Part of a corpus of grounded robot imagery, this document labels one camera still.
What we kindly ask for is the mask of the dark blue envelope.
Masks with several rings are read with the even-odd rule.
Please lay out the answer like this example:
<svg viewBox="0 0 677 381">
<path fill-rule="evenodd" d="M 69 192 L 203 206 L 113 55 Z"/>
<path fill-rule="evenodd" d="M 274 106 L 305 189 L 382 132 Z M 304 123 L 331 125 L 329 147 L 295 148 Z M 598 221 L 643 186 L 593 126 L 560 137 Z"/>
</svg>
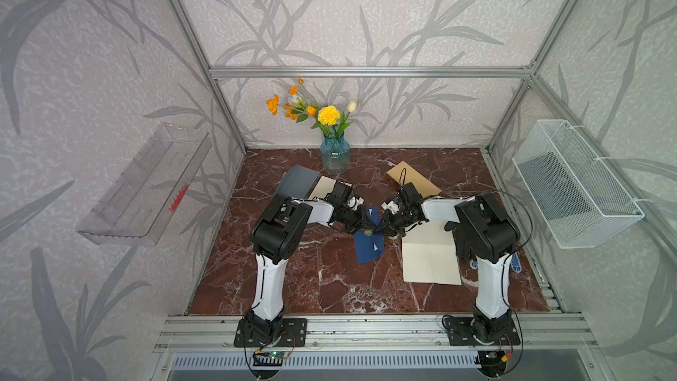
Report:
<svg viewBox="0 0 677 381">
<path fill-rule="evenodd" d="M 378 252 L 373 250 L 372 244 L 377 246 Z M 354 246 L 358 264 L 366 264 L 378 259 L 384 253 L 384 237 L 358 233 L 354 235 Z"/>
</svg>

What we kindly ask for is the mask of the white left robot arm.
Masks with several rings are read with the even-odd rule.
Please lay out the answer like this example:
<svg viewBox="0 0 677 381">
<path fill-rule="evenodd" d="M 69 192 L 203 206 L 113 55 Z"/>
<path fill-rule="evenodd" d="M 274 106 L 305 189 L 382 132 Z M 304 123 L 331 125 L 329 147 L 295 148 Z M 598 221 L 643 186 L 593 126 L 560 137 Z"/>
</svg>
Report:
<svg viewBox="0 0 677 381">
<path fill-rule="evenodd" d="M 338 223 L 350 235 L 372 230 L 375 225 L 363 203 L 351 186 L 340 182 L 322 199 L 298 199 L 279 193 L 273 196 L 250 234 L 257 259 L 257 289 L 245 319 L 253 328 L 273 336 L 280 331 L 287 261 L 296 252 L 306 227 Z"/>
</svg>

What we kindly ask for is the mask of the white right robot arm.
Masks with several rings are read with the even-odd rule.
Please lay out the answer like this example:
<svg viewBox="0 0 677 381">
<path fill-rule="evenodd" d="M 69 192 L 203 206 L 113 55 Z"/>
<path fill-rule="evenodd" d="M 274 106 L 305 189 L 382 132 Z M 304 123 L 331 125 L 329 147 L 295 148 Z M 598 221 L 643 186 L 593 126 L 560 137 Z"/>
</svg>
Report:
<svg viewBox="0 0 677 381">
<path fill-rule="evenodd" d="M 457 235 L 457 254 L 474 258 L 479 275 L 474 306 L 477 335 L 502 331 L 511 322 L 508 299 L 511 256 L 518 251 L 520 232 L 493 192 L 467 199 L 425 198 L 413 183 L 398 190 L 398 197 L 382 204 L 384 218 L 375 232 L 403 236 L 413 225 L 432 220 L 446 223 L 444 229 Z"/>
</svg>

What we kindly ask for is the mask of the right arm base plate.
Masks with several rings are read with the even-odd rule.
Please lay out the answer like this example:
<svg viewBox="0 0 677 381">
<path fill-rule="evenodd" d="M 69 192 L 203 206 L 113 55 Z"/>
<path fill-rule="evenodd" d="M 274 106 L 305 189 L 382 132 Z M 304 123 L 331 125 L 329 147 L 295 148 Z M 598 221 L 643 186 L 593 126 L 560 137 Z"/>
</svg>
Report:
<svg viewBox="0 0 677 381">
<path fill-rule="evenodd" d="M 442 325 L 451 346 L 489 347 L 520 346 L 522 340 L 515 321 L 510 316 L 496 322 L 475 317 L 442 316 Z"/>
</svg>

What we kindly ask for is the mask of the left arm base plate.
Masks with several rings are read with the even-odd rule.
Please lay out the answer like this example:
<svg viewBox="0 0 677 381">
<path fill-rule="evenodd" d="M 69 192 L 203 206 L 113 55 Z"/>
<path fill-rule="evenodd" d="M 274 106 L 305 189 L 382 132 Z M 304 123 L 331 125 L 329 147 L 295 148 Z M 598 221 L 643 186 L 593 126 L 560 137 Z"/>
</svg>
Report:
<svg viewBox="0 0 677 381">
<path fill-rule="evenodd" d="M 236 329 L 234 346 L 243 349 L 254 347 L 279 346 L 303 347 L 308 330 L 307 319 L 288 319 L 279 317 L 273 321 L 260 319 L 241 319 Z"/>
</svg>

